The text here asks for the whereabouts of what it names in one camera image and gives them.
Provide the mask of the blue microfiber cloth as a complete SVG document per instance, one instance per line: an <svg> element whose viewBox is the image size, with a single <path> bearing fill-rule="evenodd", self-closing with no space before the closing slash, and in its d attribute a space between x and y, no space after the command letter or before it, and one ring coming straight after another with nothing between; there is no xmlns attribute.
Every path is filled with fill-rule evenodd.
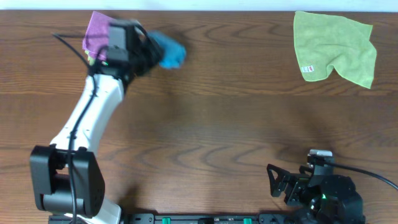
<svg viewBox="0 0 398 224"><path fill-rule="evenodd" d="M178 69L183 65L187 51L182 44L159 31L150 31L148 35L164 51L162 59L159 62L162 68L169 70Z"/></svg>

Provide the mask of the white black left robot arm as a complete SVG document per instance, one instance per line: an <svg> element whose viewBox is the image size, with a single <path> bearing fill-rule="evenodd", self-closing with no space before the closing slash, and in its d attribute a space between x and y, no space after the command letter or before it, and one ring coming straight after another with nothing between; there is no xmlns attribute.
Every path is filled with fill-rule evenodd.
<svg viewBox="0 0 398 224"><path fill-rule="evenodd" d="M154 34L111 38L88 65L85 88L68 121L48 146L35 146L30 174L36 207L65 215L69 223L120 223L121 207L106 199L96 160L98 144L133 79L167 55Z"/></svg>

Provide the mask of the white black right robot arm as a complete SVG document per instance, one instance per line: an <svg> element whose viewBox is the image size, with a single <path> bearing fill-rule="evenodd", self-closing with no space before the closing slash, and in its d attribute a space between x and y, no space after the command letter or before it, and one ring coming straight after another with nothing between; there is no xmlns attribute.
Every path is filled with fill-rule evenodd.
<svg viewBox="0 0 398 224"><path fill-rule="evenodd" d="M284 203L299 207L285 223L365 224L363 199L350 177L330 166L300 166L297 174L269 164L271 196L285 194Z"/></svg>

